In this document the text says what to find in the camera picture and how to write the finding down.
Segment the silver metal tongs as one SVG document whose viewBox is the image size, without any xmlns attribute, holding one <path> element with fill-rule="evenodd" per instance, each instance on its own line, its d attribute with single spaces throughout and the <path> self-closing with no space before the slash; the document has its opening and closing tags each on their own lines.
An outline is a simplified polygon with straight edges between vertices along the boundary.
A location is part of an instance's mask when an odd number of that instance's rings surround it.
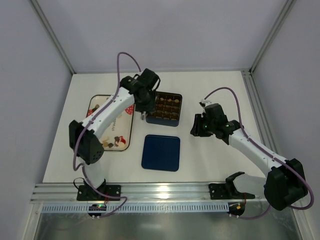
<svg viewBox="0 0 320 240">
<path fill-rule="evenodd" d="M 146 119 L 146 117 L 147 117 L 147 113 L 145 111 L 142 112 L 140 115 L 140 119 L 144 121 Z"/>
</svg>

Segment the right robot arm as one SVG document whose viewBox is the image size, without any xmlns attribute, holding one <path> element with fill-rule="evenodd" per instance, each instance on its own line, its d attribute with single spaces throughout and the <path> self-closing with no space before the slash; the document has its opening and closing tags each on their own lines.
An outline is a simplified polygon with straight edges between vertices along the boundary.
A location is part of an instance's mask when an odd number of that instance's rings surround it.
<svg viewBox="0 0 320 240">
<path fill-rule="evenodd" d="M 281 211 L 308 194 L 303 166 L 297 159 L 287 160 L 255 142 L 249 134 L 243 133 L 237 120 L 228 120 L 220 104 L 204 100 L 200 105 L 203 112 L 194 116 L 190 134 L 195 137 L 215 136 L 241 152 L 264 174 L 264 177 L 245 173 L 235 176 L 225 185 L 230 198 L 250 193 L 265 197 L 274 209 Z"/>
</svg>

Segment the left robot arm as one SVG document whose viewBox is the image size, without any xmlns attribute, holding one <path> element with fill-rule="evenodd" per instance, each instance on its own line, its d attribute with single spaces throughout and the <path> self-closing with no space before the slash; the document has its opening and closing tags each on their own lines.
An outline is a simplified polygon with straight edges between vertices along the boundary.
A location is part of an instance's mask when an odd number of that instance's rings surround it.
<svg viewBox="0 0 320 240">
<path fill-rule="evenodd" d="M 100 167 L 100 159 L 104 154 L 100 138 L 128 107 L 135 105 L 138 112 L 152 112 L 160 82 L 160 77 L 148 68 L 135 76 L 118 78 L 115 93 L 102 106 L 84 120 L 73 120 L 69 124 L 69 146 L 73 150 L 72 168 L 74 171 L 82 170 L 84 185 L 94 200 L 107 197 L 106 180 Z"/>
</svg>

